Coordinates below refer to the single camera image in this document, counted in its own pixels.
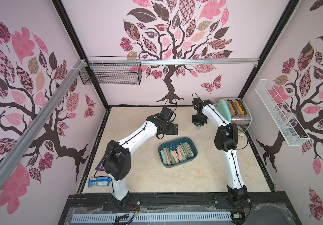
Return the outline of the teal plastic storage box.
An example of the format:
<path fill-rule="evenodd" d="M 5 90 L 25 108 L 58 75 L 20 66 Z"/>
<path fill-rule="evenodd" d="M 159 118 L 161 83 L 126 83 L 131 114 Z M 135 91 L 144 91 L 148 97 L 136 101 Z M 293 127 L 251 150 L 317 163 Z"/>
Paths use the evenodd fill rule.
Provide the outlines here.
<path fill-rule="evenodd" d="M 198 150 L 188 137 L 182 137 L 159 146 L 158 154 L 166 168 L 172 168 L 194 160 Z"/>

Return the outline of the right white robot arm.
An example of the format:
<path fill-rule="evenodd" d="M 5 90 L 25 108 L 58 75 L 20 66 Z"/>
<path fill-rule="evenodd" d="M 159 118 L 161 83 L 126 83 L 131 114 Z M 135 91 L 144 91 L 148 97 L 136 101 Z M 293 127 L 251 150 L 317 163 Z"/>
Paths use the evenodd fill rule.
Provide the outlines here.
<path fill-rule="evenodd" d="M 211 100 L 197 97 L 193 99 L 192 105 L 196 110 L 196 114 L 192 116 L 192 123 L 195 126 L 203 126 L 210 121 L 216 127 L 214 145 L 223 154 L 228 174 L 226 202 L 235 208 L 249 198 L 237 160 L 238 127 L 227 121 Z"/>

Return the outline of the blue snack packet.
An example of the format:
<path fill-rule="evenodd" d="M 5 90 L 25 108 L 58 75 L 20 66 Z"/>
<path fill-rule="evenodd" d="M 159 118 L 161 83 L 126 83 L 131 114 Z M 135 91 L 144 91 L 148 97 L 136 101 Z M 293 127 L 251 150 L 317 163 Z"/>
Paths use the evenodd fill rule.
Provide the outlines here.
<path fill-rule="evenodd" d="M 109 186 L 111 179 L 108 176 L 89 177 L 88 187 L 92 186 Z"/>

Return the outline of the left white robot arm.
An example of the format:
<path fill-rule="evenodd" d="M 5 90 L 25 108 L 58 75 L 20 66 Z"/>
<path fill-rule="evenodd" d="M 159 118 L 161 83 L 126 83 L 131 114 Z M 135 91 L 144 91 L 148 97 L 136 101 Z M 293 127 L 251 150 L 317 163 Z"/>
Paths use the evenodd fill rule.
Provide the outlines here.
<path fill-rule="evenodd" d="M 104 169 L 112 180 L 112 196 L 117 201 L 123 201 L 129 193 L 126 177 L 131 170 L 132 155 L 151 137 L 160 139 L 159 135 L 176 135 L 177 125 L 173 123 L 175 118 L 175 112 L 151 115 L 131 135 L 119 141 L 108 142 L 97 168 Z"/>

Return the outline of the mint green toaster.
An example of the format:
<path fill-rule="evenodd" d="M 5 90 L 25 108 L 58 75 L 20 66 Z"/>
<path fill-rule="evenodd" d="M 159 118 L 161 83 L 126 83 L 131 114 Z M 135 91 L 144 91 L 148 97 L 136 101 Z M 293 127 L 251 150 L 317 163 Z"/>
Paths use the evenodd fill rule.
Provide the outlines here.
<path fill-rule="evenodd" d="M 237 97 L 224 97 L 218 102 L 213 101 L 217 111 L 230 123 L 238 127 L 238 135 L 247 131 L 252 123 L 251 112 L 246 103 Z"/>

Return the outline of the purple snack packet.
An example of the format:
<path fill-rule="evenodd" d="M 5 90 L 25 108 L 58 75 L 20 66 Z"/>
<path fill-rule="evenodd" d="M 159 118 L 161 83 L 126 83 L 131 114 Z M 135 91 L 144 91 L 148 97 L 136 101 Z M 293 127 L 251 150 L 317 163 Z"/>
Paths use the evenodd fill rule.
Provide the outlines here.
<path fill-rule="evenodd" d="M 104 160 L 104 159 L 102 159 L 102 160 L 98 163 L 98 165 L 96 166 L 95 170 L 96 170 L 96 171 L 105 171 L 105 169 L 104 169 L 104 162 L 105 162 L 105 160 Z"/>

